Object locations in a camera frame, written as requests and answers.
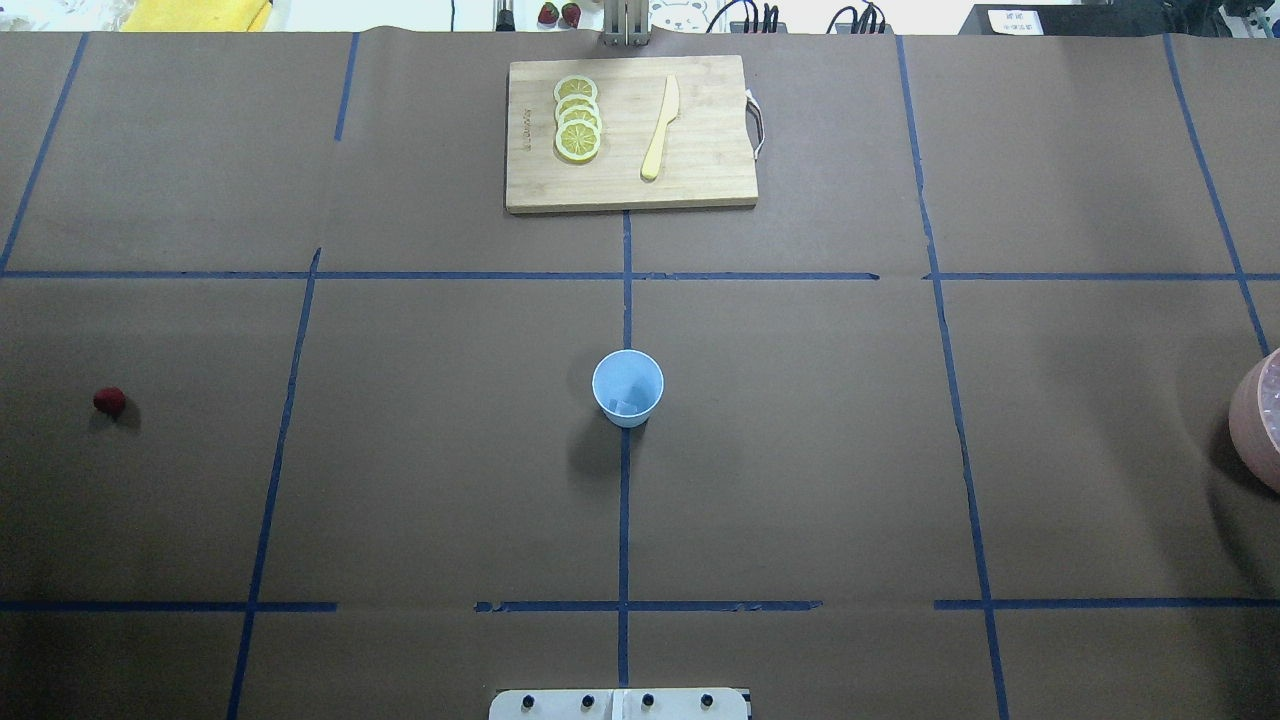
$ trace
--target blue tape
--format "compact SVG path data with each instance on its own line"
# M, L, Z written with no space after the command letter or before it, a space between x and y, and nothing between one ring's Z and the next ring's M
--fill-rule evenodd
M246 612L247 602L0 601L0 612ZM264 602L257 612L337 612L337 602Z
M334 142L342 142L342 131L347 127L347 104L351 101L351 79L356 74L356 53L360 50L360 33L351 33L351 50L347 51L347 77L342 81L342 102L338 105L338 124L333 128Z
M1192 150L1196 151L1196 161L1199 164L1201 174L1204 177L1204 188L1208 191L1210 202L1213 204L1213 215L1217 217L1217 227L1222 231L1222 241L1226 243L1226 252L1231 256L1231 266L1235 268L1236 281L1240 283L1240 295L1244 296L1244 305L1249 309L1249 322L1253 323L1253 332L1258 338L1258 347L1263 355L1271 354L1271 345L1262 329L1262 320L1258 319L1258 309L1253 304L1253 293L1249 292L1249 282L1244 275L1244 265L1240 263L1240 254L1235 250L1235 238L1231 237L1231 227L1226 223L1226 213L1222 210L1222 201L1217 196L1217 186L1213 183L1213 173L1208 169L1208 160L1204 158L1204 149L1199 142L1199 133L1196 132L1196 120L1192 119L1192 109L1187 102L1187 92L1183 90L1183 76L1178 70L1178 56L1174 55L1172 36L1165 33L1165 59L1169 60L1169 76L1174 81L1174 92L1178 94L1178 104L1183 110L1183 122L1187 123L1187 136L1192 141Z
M618 687L631 684L631 616L625 606L618 609Z
M244 671L248 669L248 646L253 639L253 611L244 614L244 623L241 625L241 644L236 653L236 674L232 676L232 694L227 701L227 720L236 720L239 715L241 692L244 689Z
M956 281L1082 281L1082 282L1234 282L1233 273L929 273L923 279Z
M973 466L969 461L969 439L965 434L964 409L960 405L960 386L956 380L955 355L951 350L951 331L947 327L946 301L942 295L941 269L938 266L938 251L933 238L933 223L929 220L929 209L924 202L924 163L920 155L920 141L915 127L915 108L911 102L911 82L906 69L906 46L902 36L893 36L897 44L899 74L902 79L902 101L906 110L906 131L911 142L911 163L915 167L915 190L920 204L920 223L924 225L924 237L928 243L929 274L933 278L933 302L938 315L938 332L942 336L942 359L947 370L947 387L951 392L951 414L956 425L956 434L960 438L960 461L964 470L965 496L969 503L969 532L973 538L973 555L978 568L978 585L984 601L991 600L991 580L987 574L987 552L982 539L982 521L978 516L978 493L973 486ZM1000 657L1000 639L996 634L996 615L989 609L986 612L987 621L987 651L991 656L991 676L996 691L996 708L1000 720L1009 720L1009 700L1005 692L1004 661Z
M236 659L236 675L232 679L232 694L227 703L227 720L234 720L239 714L241 689L244 685L244 670L248 666L248 648L253 639L253 606L257 605L262 589L262 570L266 566L266 548L271 537L271 519L275 515L275 497L280 488L280 468L284 465L284 443L289 434L289 421L293 419L293 400L297 396L298 365L302 361L302 343L307 337L307 324L311 320L311 299L316 288L316 269L320 266L320 249L311 256L307 270L307 290L302 296L302 313L298 318L298 333L293 341L293 360L289 364L289 384L284 395L284 409L280 411L280 432L275 438L275 457L271 461L271 479L266 487L266 503L262 507L262 527L257 536L257 555L253 559L253 577L248 585L250 609L244 612L244 625L241 630L239 655Z
M809 612L822 607L820 600L677 600L632 601L632 612Z
M634 277L631 266L631 210L622 211L622 347L631 347ZM618 489L618 687L631 680L631 428L622 428L621 483Z
M498 612L808 612L822 607L820 600L532 600L477 602L480 614Z
M631 348L631 210L622 211L622 347Z
M63 81L63 91L58 95L58 104L54 105L54 114L49 118L49 127L45 128L45 138L40 141L40 150L36 151L36 161L31 165L31 174L27 176L27 187L22 191L22 200L18 201L18 211L14 213L13 224L9 227L9 237L5 240L4 250L0 251L0 273L9 266L9 256L13 255L13 246L18 241L22 231L22 219L27 217L27 205L31 202L31 193L36 190L36 181L40 179L40 170L45 167L45 158L49 155L49 146L54 142L54 133L58 131L58 120L67 108L67 96L72 92L72 83L76 82L76 73L79 72L81 60L84 59L84 47L88 45L88 33L82 32L81 40L76 45L76 55L72 56L72 65L67 69L67 79Z
M88 279L88 281L305 281L298 272L241 270L10 270L13 279Z
M328 270L323 281L620 281L622 273L526 273L472 270Z
M1258 607L1280 610L1280 598L1257 597L1068 597L1024 600L938 600L933 609L964 610L1160 610Z
M637 281L878 281L874 273L636 273Z

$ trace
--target cutting board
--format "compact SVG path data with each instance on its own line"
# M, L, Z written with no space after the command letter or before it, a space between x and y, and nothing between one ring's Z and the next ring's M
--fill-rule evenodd
M599 154L581 165L556 152L556 83L595 81L604 124ZM680 115L667 128L662 173L640 179L667 76ZM755 205L742 58L620 58L512 63L507 95L507 210L576 213Z

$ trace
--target bowl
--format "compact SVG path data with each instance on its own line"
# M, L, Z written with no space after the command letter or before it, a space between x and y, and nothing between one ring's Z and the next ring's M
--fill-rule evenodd
M1280 443L1267 429L1267 415L1263 413L1263 379L1280 378L1280 350L1268 355L1249 370L1248 375L1235 388L1231 398L1230 427L1231 442L1249 470L1271 489L1280 492ZM1272 406L1280 416L1280 401Z

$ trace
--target blue cup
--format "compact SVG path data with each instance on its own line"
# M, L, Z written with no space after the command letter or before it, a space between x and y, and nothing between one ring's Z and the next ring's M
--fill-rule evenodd
M618 350L600 360L591 375L591 392L604 415L620 428L649 419L662 400L662 368L639 350Z

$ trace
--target label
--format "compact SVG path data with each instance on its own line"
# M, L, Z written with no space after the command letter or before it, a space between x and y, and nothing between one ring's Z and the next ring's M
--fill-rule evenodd
M987 10L987 18L1000 35L1044 35L1036 10Z

